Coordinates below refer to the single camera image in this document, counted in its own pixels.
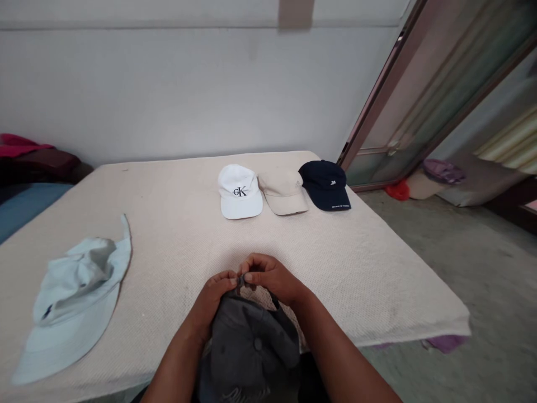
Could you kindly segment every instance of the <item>floor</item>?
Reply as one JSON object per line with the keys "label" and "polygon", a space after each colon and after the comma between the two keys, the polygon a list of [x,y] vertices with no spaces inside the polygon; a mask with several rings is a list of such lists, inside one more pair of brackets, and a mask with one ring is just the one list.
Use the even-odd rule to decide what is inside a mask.
{"label": "floor", "polygon": [[[537,237],[483,208],[438,197],[360,197],[471,313],[473,336],[448,355],[420,342],[362,349],[404,402],[537,401]],[[137,391],[93,400],[129,402]]]}

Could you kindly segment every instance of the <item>navy baseball cap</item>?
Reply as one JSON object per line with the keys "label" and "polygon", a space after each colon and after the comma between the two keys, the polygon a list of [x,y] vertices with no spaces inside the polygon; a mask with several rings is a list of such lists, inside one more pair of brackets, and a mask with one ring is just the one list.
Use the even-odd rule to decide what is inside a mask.
{"label": "navy baseball cap", "polygon": [[324,211],[349,210],[347,176],[341,167],[330,161],[306,162],[298,173],[302,176],[302,185],[309,194],[313,204]]}

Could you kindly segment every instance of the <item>white bedsheet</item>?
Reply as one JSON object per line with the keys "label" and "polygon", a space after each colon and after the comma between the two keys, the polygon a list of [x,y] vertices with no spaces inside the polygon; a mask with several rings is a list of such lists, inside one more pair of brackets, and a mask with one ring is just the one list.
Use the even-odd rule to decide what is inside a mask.
{"label": "white bedsheet", "polygon": [[[78,401],[148,381],[204,281],[236,270],[252,251],[280,259],[358,346],[469,335],[460,299],[348,188],[345,212],[320,211],[307,197],[303,214],[280,217],[265,201],[258,217],[222,217],[223,166],[298,170],[317,159],[303,151],[98,168],[0,246],[0,399]],[[133,257],[101,340],[56,375],[10,385],[47,262],[88,236],[120,239],[121,213]],[[251,297],[266,296],[258,289]]]}

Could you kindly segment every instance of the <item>hand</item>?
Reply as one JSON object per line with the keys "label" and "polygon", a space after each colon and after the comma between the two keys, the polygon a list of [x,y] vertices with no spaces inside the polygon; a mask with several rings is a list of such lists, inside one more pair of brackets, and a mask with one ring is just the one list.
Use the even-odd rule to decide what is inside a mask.
{"label": "hand", "polygon": [[238,275],[245,275],[249,284],[267,288],[281,302],[291,308],[307,295],[309,289],[293,276],[283,264],[273,256],[252,253],[239,266]]}
{"label": "hand", "polygon": [[236,286],[237,274],[232,270],[212,276],[201,289],[181,327],[188,327],[195,336],[201,338],[203,344],[207,343],[211,336],[211,322],[222,295]]}

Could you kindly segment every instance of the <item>red cloth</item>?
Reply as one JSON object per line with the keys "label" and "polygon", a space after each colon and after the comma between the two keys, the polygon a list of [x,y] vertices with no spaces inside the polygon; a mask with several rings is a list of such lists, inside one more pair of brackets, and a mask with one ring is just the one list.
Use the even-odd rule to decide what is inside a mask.
{"label": "red cloth", "polygon": [[0,157],[15,158],[42,148],[54,148],[50,144],[37,144],[14,134],[0,134]]}
{"label": "red cloth", "polygon": [[406,179],[403,179],[396,185],[388,185],[384,188],[384,190],[391,197],[402,202],[410,198],[410,189],[408,188]]}

